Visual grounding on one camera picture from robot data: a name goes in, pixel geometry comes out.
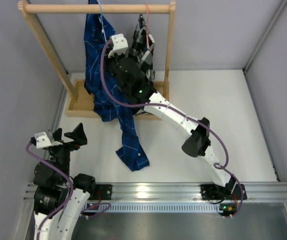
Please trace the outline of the blue plaid shirt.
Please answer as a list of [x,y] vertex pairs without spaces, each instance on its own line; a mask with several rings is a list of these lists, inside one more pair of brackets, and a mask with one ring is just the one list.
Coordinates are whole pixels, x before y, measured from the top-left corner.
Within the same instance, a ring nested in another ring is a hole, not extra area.
[[[101,81],[101,55],[105,45],[100,23],[100,14],[87,14],[84,28],[85,82],[84,88],[93,94],[94,109],[103,122],[119,121],[122,147],[116,151],[120,160],[132,171],[150,165],[136,133],[132,109],[114,102],[106,93]],[[103,17],[107,39],[116,32]]]

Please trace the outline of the light blue wire hanger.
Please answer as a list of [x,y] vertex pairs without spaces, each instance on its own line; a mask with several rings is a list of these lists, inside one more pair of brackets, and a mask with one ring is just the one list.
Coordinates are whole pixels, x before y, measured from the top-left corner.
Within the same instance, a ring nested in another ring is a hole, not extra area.
[[104,19],[103,19],[103,11],[102,11],[102,4],[101,0],[97,0],[98,6],[99,6],[99,21],[101,24],[101,32],[103,34],[104,42],[107,42],[107,35],[105,32],[105,25],[104,25]]

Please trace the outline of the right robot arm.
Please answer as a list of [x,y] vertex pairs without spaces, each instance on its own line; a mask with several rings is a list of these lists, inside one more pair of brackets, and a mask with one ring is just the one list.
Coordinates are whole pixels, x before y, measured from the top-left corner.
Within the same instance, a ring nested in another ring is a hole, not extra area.
[[[119,91],[129,100],[118,100],[108,88],[106,72],[116,81]],[[124,55],[100,57],[100,80],[109,98],[119,106],[140,108],[152,114],[179,131],[185,141],[182,151],[192,157],[201,158],[209,165],[212,184],[204,186],[204,195],[227,199],[236,196],[246,199],[244,186],[236,176],[227,170],[229,153],[223,140],[210,128],[210,121],[204,117],[196,119],[171,104],[163,95],[144,79],[135,61]]]

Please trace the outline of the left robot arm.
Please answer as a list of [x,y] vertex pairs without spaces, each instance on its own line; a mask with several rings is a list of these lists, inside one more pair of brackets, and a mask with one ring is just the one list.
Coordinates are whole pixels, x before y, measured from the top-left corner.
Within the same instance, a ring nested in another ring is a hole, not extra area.
[[30,139],[30,146],[50,155],[46,160],[31,154],[39,161],[33,179],[37,186],[33,197],[34,239],[70,240],[86,201],[95,197],[93,176],[80,173],[70,177],[71,152],[87,143],[82,123],[71,132],[63,133],[58,128],[54,132],[36,133]]

